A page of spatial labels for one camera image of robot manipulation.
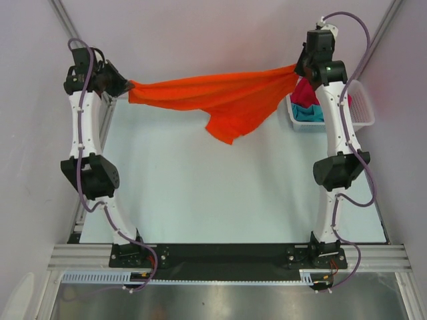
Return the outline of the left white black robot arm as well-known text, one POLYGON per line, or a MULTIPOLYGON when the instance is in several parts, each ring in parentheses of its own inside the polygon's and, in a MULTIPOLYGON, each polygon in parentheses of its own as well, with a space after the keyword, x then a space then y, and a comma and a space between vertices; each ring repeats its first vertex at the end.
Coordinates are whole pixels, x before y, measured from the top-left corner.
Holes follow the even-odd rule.
POLYGON ((99 111, 102 95, 119 97, 131 89, 103 53, 94 47, 72 49, 74 64, 63 84, 73 120, 69 158, 60 163, 61 172, 77 191, 84 209, 102 214, 113 234, 109 266, 141 267, 147 249, 137 227, 123 212, 117 196, 120 178, 117 167, 103 156, 99 111))

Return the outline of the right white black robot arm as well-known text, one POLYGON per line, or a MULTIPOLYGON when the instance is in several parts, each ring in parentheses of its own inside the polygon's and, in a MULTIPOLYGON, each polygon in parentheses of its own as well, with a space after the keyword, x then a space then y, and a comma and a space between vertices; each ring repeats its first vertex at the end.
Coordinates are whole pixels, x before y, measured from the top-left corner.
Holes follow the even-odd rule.
POLYGON ((344 241, 338 237, 342 201, 370 161, 370 154, 361 149, 352 125, 346 67, 333 59, 337 34, 332 25, 308 31, 295 68, 300 77, 308 80, 320 102, 328 150, 326 158, 313 166, 314 180, 320 186, 320 202, 310 241, 288 251, 288 264, 294 269, 347 267, 341 248, 344 241))

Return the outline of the orange t shirt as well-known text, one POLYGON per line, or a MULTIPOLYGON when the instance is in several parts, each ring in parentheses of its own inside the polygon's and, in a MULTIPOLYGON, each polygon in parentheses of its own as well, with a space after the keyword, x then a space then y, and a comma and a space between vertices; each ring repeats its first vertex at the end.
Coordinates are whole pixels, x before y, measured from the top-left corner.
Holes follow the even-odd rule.
POLYGON ((209 115, 206 131, 231 145, 256 130, 286 95, 299 76, 294 65, 267 71, 205 75, 143 84, 132 81, 131 104, 174 111, 201 110, 209 115))

